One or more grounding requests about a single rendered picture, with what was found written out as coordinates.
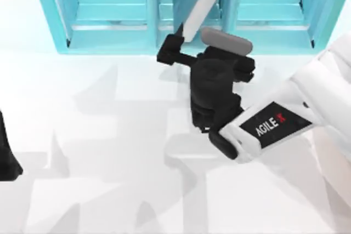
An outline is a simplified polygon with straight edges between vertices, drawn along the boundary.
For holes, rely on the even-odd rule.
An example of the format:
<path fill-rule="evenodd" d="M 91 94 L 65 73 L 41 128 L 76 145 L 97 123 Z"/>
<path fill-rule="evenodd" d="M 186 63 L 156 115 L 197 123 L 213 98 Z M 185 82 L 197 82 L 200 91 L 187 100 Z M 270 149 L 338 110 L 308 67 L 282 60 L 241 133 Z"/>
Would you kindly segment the pale grey rounded box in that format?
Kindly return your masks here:
<path fill-rule="evenodd" d="M 208 46 L 241 56 L 246 56 L 253 50 L 251 41 L 211 27 L 201 30 L 201 40 Z"/>

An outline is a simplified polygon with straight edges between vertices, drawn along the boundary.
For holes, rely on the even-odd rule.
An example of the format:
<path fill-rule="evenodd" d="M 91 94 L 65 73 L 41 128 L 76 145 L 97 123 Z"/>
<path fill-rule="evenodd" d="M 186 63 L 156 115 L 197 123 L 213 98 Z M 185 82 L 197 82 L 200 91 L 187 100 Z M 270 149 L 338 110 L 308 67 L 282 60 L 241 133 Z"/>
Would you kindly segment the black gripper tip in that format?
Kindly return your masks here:
<path fill-rule="evenodd" d="M 10 148 L 3 114 L 0 111 L 0 182 L 15 181 L 23 174 L 23 171 L 22 166 Z"/>

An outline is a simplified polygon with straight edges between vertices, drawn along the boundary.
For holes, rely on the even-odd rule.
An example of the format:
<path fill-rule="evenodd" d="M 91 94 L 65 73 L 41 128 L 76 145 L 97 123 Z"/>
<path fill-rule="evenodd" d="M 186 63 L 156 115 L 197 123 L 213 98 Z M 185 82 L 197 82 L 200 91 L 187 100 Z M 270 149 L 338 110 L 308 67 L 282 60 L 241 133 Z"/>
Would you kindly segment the light blue rack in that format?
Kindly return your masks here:
<path fill-rule="evenodd" d="M 39 0 L 61 54 L 155 54 L 176 32 L 189 0 Z M 346 0 L 217 0 L 194 39 L 211 27 L 247 39 L 255 55 L 316 54 L 325 49 Z"/>

